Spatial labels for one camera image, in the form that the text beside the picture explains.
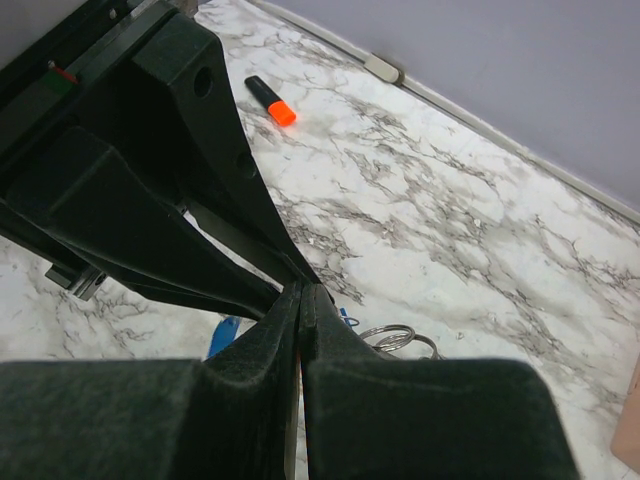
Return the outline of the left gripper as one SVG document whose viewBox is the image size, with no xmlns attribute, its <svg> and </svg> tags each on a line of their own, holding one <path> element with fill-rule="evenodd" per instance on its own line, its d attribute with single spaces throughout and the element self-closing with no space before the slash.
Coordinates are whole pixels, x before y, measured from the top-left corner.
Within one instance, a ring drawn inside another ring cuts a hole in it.
<svg viewBox="0 0 640 480">
<path fill-rule="evenodd" d="M 9 184 L 79 127 L 113 146 L 157 200 L 182 213 L 168 101 L 133 63 L 176 13 L 183 14 L 164 1 L 145 10 L 128 1 L 83 2 L 1 72 L 1 235 L 50 261 L 64 286 L 102 271 L 11 210 Z"/>
</svg>

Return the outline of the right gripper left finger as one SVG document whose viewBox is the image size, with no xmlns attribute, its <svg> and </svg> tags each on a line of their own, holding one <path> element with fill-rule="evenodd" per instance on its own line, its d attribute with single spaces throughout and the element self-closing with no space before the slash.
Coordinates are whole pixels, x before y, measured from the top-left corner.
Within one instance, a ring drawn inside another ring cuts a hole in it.
<svg viewBox="0 0 640 480">
<path fill-rule="evenodd" d="M 202 360 L 1 367 L 5 479 L 291 479 L 301 287 Z"/>
</svg>

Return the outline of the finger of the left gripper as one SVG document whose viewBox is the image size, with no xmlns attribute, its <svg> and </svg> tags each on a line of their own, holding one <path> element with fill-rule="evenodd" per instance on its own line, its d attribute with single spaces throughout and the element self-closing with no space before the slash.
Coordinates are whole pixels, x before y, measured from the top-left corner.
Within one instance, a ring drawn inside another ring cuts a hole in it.
<svg viewBox="0 0 640 480">
<path fill-rule="evenodd" d="M 174 14 L 133 57 L 170 103 L 171 164 L 199 227 L 281 284 L 319 278 L 290 238 L 253 158 L 211 31 Z"/>
<path fill-rule="evenodd" d="M 278 298 L 157 200 L 113 146 L 79 127 L 36 155 L 9 184 L 6 200 L 147 299 L 259 319 Z"/>
</svg>

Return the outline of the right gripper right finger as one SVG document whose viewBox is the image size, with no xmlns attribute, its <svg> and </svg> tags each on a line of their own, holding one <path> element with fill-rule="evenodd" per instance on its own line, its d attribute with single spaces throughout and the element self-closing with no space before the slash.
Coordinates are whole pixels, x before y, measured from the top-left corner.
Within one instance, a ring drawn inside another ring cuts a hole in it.
<svg viewBox="0 0 640 480">
<path fill-rule="evenodd" d="M 503 359 L 387 360 L 320 285 L 299 326 L 313 479 L 575 479 L 551 394 Z"/>
</svg>

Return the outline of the blue tag key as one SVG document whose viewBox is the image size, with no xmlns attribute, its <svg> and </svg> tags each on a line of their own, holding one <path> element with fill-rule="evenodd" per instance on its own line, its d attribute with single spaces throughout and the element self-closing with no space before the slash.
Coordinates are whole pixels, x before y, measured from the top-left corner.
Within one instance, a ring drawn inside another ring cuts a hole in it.
<svg viewBox="0 0 640 480">
<path fill-rule="evenodd" d="M 214 357 L 234 342 L 241 321 L 239 317 L 230 316 L 217 325 L 211 337 L 207 359 Z"/>
</svg>

